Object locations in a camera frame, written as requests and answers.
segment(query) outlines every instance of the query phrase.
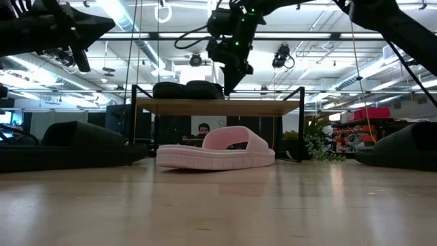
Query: green plant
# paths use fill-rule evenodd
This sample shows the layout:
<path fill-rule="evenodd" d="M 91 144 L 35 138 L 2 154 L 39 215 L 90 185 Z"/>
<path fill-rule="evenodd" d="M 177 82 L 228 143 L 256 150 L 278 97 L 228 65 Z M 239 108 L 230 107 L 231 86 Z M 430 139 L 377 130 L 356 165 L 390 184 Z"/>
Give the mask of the green plant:
<path fill-rule="evenodd" d="M 328 136 L 323 132 L 323 128 L 329 125 L 330 122 L 328 120 L 321 120 L 316 116 L 305 120 L 304 141 L 305 147 L 308 150 L 308 155 L 318 161 L 345 161 L 345 156 L 336 155 L 322 150 L 323 142 Z"/>
<path fill-rule="evenodd" d="M 326 137 L 326 134 L 323 133 L 323 128 L 329 125 L 330 125 L 330 121 L 324 120 L 321 117 L 317 117 L 315 115 L 312 118 L 305 119 L 303 133 L 304 135 Z"/>

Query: orange cable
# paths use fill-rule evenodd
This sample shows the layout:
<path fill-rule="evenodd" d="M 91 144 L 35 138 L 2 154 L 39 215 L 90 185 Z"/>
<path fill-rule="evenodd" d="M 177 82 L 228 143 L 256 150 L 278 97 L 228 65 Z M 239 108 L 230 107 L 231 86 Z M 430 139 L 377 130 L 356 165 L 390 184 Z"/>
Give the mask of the orange cable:
<path fill-rule="evenodd" d="M 360 77 L 360 69 L 358 68 L 358 58 L 356 57 L 356 47 L 355 47 L 355 35 L 354 35 L 354 25 L 352 24 L 352 21 L 350 22 L 350 28 L 352 29 L 352 43 L 354 45 L 354 55 L 355 55 L 355 66 L 356 66 L 356 73 L 358 74 L 358 77 Z M 365 99 L 365 93 L 363 90 L 363 84 L 361 83 L 361 79 L 358 80 L 360 82 L 360 88 L 361 88 L 361 97 L 363 98 L 363 102 L 364 102 L 364 107 L 366 109 L 366 118 L 367 118 L 367 125 L 369 126 L 369 133 L 370 133 L 370 137 L 373 140 L 374 143 L 376 143 L 375 138 L 373 137 L 373 133 L 371 130 L 371 125 L 370 125 L 370 119 L 369 119 L 369 110 L 367 108 L 367 103 L 366 103 L 366 99 Z"/>

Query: fluorescent light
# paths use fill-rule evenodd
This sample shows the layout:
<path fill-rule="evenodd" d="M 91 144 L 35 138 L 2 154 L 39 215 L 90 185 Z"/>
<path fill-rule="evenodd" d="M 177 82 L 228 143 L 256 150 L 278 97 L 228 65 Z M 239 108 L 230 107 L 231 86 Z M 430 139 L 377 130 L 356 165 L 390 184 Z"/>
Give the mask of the fluorescent light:
<path fill-rule="evenodd" d="M 366 103 L 367 103 L 367 106 L 370 106 L 370 105 L 374 104 L 374 102 L 366 102 Z M 365 107 L 365 106 L 366 106 L 365 103 L 359 102 L 359 103 L 356 103 L 354 105 L 350 105 L 349 107 L 351 107 L 353 109 L 358 109 L 358 108 Z"/>
<path fill-rule="evenodd" d="M 339 121 L 341 119 L 340 113 L 336 113 L 329 116 L 330 121 Z"/>
<path fill-rule="evenodd" d="M 155 70 L 153 70 L 151 73 L 152 73 L 152 75 L 153 75 L 154 77 L 158 77 L 158 76 L 174 77 L 174 76 L 175 76 L 175 73 L 174 73 L 174 72 L 172 72 L 172 71 L 167 71 L 167 70 L 164 70 L 164 69 L 162 69 L 162 68 L 155 69 Z"/>
<path fill-rule="evenodd" d="M 329 103 L 329 104 L 327 104 L 327 105 L 325 105 L 324 107 L 323 107 L 323 109 L 330 109 L 330 108 L 332 108 L 332 107 L 335 107 L 335 106 L 337 106 L 337 104 L 335 104 L 335 103 Z"/>
<path fill-rule="evenodd" d="M 381 85 L 378 85 L 377 87 L 374 87 L 374 88 L 371 89 L 371 90 L 382 90 L 382 89 L 385 89 L 385 88 L 387 88 L 387 87 L 390 87 L 390 86 L 392 86 L 392 85 L 394 85 L 394 84 L 396 84 L 396 82 L 394 82 L 394 81 L 390 81 L 390 82 L 387 82 L 387 83 L 383 83 L 383 84 L 381 84 Z"/>
<path fill-rule="evenodd" d="M 428 87 L 433 87 L 437 85 L 437 79 L 432 80 L 432 81 L 427 81 L 427 82 L 422 82 L 423 87 L 428 88 Z M 421 87 L 419 85 L 415 85 L 413 87 L 411 87 L 412 90 L 420 90 Z"/>
<path fill-rule="evenodd" d="M 385 99 L 382 99 L 381 101 L 379 101 L 379 103 L 387 103 L 388 101 L 391 101 L 391 100 L 399 98 L 399 97 L 400 96 L 392 96 L 392 97 L 389 97 L 389 98 L 385 98 Z"/>
<path fill-rule="evenodd" d="M 97 3 L 116 22 L 127 18 L 126 10 L 118 0 L 97 0 Z"/>
<path fill-rule="evenodd" d="M 106 33 L 103 34 L 103 36 L 100 37 L 100 39 L 102 38 L 107 38 L 107 39 L 116 39 L 116 38 L 135 38 L 135 39 L 139 39 L 139 38 L 149 38 L 149 34 L 148 33 Z"/>
<path fill-rule="evenodd" d="M 16 56 L 10 55 L 8 56 L 9 59 L 23 65 L 24 67 L 26 67 L 27 69 L 29 69 L 31 72 L 20 72 L 18 71 L 17 73 L 22 75 L 22 76 L 26 76 L 29 77 L 30 79 L 36 80 L 36 81 L 41 81 L 41 82 L 49 82 L 49 83 L 54 83 L 56 82 L 57 79 L 57 75 L 43 69 L 43 65 L 41 66 L 37 66 L 35 64 L 32 64 L 28 61 L 25 61 L 23 59 L 20 59 Z"/>
<path fill-rule="evenodd" d="M 352 38 L 352 33 L 342 33 L 340 38 Z M 354 38 L 382 38 L 382 35 L 379 33 L 354 33 Z"/>
<path fill-rule="evenodd" d="M 19 79 L 13 75 L 8 74 L 7 72 L 3 73 L 3 75 L 0 75 L 0 83 L 17 88 L 43 88 L 37 83 L 32 83 L 30 81 Z"/>
<path fill-rule="evenodd" d="M 95 105 L 92 102 L 89 102 L 87 100 L 82 100 L 80 98 L 74 98 L 71 96 L 63 97 L 62 100 L 66 103 L 71 104 L 71 105 L 77 105 L 80 107 L 97 107 L 97 105 Z"/>
<path fill-rule="evenodd" d="M 180 36 L 184 35 L 184 33 L 160 33 L 160 38 L 179 38 Z M 184 38 L 204 38 L 204 37 L 211 37 L 211 34 L 209 33 L 190 33 Z"/>
<path fill-rule="evenodd" d="M 21 93 L 9 92 L 9 94 L 12 94 L 15 96 L 21 96 L 21 97 L 32 99 L 32 100 L 39 100 L 39 98 L 37 96 L 30 94 L 30 93 L 27 93 L 27 92 L 21 92 Z"/>
<path fill-rule="evenodd" d="M 330 33 L 255 33 L 255 38 L 330 38 Z"/>

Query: desk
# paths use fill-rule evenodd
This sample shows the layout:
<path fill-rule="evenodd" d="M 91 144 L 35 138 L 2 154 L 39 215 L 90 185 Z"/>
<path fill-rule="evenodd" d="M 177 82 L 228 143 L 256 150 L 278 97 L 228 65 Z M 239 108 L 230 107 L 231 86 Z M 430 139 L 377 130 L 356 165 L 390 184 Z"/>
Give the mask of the desk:
<path fill-rule="evenodd" d="M 137 97 L 140 91 L 147 98 Z M 299 101 L 289 101 L 293 95 L 299 93 Z M 305 88 L 299 87 L 283 100 L 259 101 L 259 100 L 192 100 L 192 99 L 153 99 L 150 94 L 141 89 L 138 85 L 132 85 L 131 113 L 130 114 L 130 135 L 129 143 L 135 143 L 135 122 L 137 119 L 137 107 L 148 110 L 155 114 L 154 124 L 154 147 L 158 149 L 159 117 L 161 115 L 216 115 L 216 116 L 259 116 L 273 117 L 275 134 L 273 150 L 278 153 L 279 141 L 282 139 L 282 115 L 299 108 L 299 150 L 297 162 L 301 162 L 300 153 L 304 148 L 303 124 L 305 107 Z"/>

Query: table top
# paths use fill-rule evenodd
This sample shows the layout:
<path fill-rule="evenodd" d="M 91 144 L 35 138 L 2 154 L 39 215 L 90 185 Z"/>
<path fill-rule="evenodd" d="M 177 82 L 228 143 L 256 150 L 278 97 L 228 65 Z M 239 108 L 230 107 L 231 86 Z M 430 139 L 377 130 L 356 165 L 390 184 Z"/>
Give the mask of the table top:
<path fill-rule="evenodd" d="M 137 99 L 137 106 L 156 115 L 282 116 L 298 101 Z"/>

